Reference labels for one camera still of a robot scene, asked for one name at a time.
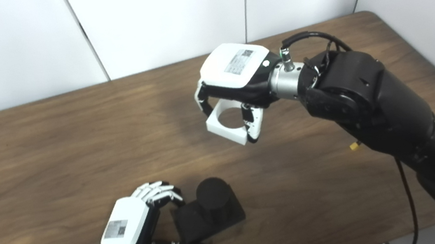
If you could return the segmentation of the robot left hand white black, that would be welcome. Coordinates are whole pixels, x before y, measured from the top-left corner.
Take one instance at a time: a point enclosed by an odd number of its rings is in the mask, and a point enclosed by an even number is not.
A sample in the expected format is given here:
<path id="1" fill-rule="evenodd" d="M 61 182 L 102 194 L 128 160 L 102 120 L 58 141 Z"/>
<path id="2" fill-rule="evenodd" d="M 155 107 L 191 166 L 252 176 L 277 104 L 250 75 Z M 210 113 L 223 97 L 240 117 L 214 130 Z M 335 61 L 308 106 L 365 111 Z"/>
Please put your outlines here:
<path id="1" fill-rule="evenodd" d="M 160 210 L 185 205 L 181 190 L 166 181 L 145 183 L 116 200 L 100 244 L 190 244 L 154 240 Z"/>

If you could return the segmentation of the robot right hand white black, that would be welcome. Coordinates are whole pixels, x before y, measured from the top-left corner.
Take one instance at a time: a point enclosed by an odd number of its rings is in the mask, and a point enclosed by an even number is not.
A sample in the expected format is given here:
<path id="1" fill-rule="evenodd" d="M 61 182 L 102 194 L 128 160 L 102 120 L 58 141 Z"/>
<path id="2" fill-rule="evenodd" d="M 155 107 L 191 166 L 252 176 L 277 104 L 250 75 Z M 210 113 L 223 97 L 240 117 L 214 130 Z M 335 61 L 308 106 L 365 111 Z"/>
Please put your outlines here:
<path id="1" fill-rule="evenodd" d="M 199 109 L 207 117 L 209 132 L 238 144 L 256 143 L 260 138 L 264 110 L 278 101 L 271 90 L 271 76 L 280 56 L 256 44 L 220 44 L 200 68 L 194 94 Z M 242 128 L 227 128 L 219 115 L 238 108 Z"/>

